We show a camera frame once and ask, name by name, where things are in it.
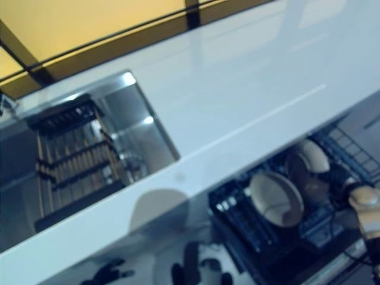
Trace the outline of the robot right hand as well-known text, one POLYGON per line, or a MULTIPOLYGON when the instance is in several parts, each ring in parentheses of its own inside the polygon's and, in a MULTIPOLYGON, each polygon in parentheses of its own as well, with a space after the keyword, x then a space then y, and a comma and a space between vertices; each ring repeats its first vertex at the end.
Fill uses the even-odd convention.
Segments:
POLYGON ((349 206, 349 194, 362 183, 342 165, 337 163, 330 164, 330 170, 321 175, 324 181, 330 186, 330 200, 337 209, 349 206))

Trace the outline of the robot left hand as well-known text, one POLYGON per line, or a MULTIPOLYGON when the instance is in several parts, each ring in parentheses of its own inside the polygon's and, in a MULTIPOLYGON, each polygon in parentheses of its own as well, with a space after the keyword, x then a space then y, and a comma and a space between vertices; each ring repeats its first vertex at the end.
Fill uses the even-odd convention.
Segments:
POLYGON ((119 267, 125 263, 122 258, 116 258, 102 266, 95 275, 88 280, 81 282, 82 285, 102 285, 109 284, 120 278, 132 277, 134 270, 120 271, 119 267))

